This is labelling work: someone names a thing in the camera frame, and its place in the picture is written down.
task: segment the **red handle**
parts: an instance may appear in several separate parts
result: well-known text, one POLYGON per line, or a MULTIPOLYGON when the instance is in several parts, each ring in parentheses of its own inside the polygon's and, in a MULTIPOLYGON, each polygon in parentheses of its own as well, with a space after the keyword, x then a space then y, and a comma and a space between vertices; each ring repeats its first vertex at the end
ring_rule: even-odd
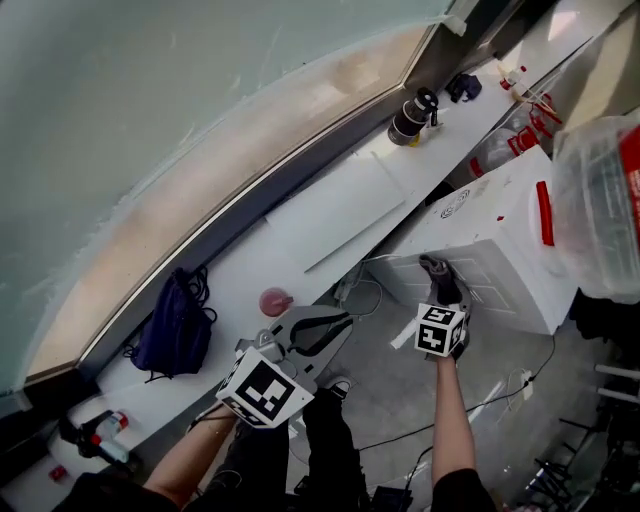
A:
POLYGON ((536 183, 538 192, 538 204, 540 205, 540 226, 542 227, 542 243, 554 246, 553 243, 553 223, 551 220, 551 201, 549 201, 549 191, 544 181, 536 183))

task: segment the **white board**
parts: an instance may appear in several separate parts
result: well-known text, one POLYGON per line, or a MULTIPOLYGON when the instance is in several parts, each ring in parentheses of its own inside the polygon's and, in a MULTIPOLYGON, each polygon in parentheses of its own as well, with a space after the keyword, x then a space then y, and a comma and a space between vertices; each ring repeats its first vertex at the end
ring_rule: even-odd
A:
POLYGON ((291 259, 307 271, 403 202, 399 186, 373 157, 356 158, 266 219, 291 259))

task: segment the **person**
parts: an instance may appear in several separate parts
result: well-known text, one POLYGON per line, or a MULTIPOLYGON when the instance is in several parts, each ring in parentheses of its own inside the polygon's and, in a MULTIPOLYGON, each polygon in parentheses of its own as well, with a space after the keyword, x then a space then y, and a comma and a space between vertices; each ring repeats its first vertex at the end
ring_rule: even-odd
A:
MULTIPOLYGON (((438 358, 437 374, 431 510, 494 512, 476 472, 473 435, 452 357, 438 358)), ((360 455, 342 418, 350 387, 348 379, 334 379, 303 411, 311 455, 308 485, 298 503, 301 510, 369 509, 360 455)), ((55 510, 286 510, 286 422, 269 430, 240 422, 224 462, 204 492, 192 500, 235 422, 225 407, 214 407, 165 455, 142 487, 107 475, 83 474, 55 510)))

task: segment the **black pants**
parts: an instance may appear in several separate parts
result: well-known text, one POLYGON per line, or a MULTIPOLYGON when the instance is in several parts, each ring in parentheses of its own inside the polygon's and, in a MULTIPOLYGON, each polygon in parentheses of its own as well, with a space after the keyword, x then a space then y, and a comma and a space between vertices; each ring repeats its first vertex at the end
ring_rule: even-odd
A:
MULTIPOLYGON (((342 402, 320 389, 303 419, 311 447, 304 510, 359 511, 368 507, 360 455, 342 419, 342 402)), ((201 500, 216 510, 284 511, 289 435, 287 423, 257 430, 241 423, 201 500)))

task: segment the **red label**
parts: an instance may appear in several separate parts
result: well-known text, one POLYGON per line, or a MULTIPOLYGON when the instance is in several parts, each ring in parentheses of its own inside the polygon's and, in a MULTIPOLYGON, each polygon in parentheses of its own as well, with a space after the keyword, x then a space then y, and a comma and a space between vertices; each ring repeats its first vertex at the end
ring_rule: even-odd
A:
POLYGON ((471 159, 471 171, 476 178, 482 178, 482 176, 484 176, 484 171, 482 170, 482 167, 480 167, 480 162, 478 162, 478 158, 475 156, 471 159))
POLYGON ((631 210, 640 249, 640 126, 636 126, 620 141, 620 159, 629 186, 631 210))

